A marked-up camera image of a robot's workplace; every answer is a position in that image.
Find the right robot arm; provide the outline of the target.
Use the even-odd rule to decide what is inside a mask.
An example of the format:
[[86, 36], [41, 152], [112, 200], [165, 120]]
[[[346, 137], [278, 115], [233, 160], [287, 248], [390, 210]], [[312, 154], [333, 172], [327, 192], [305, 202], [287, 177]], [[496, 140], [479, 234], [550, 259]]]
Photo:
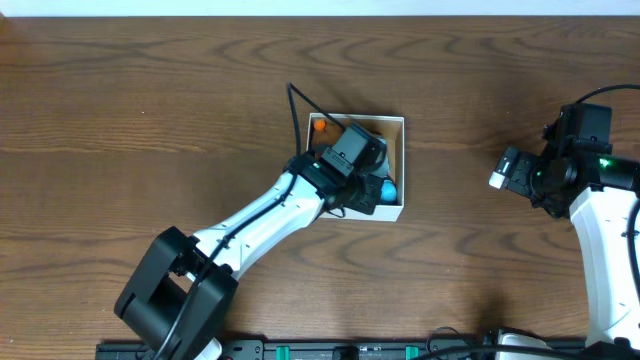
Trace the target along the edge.
[[509, 147], [489, 184], [527, 198], [579, 239], [589, 310], [582, 357], [639, 356], [639, 164], [616, 158], [612, 111], [578, 101], [545, 126], [540, 154]]

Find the yellow and grey toy truck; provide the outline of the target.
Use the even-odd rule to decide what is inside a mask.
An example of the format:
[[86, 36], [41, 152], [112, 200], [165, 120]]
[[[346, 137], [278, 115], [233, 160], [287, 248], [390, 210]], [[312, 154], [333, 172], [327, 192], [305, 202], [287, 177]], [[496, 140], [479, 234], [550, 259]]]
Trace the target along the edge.
[[386, 139], [380, 133], [375, 133], [375, 136], [384, 145], [384, 151], [378, 156], [376, 163], [379, 165], [379, 167], [376, 170], [374, 170], [372, 174], [379, 178], [386, 178], [390, 174], [388, 144]]

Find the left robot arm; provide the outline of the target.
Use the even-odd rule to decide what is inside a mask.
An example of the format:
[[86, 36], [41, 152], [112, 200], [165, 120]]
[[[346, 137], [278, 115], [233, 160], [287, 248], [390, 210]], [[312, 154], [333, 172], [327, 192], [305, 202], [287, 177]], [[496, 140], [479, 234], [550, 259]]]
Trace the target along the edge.
[[114, 312], [155, 359], [217, 359], [217, 333], [240, 277], [292, 233], [334, 209], [370, 215], [387, 145], [357, 123], [333, 145], [296, 154], [257, 200], [190, 236], [176, 227], [151, 243]]

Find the brown plush toy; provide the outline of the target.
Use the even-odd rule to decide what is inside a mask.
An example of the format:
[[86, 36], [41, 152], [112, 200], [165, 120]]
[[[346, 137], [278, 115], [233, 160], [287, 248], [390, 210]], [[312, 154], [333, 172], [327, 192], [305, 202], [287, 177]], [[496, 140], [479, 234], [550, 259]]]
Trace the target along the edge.
[[343, 135], [344, 129], [331, 120], [319, 117], [311, 122], [310, 148], [335, 145]]

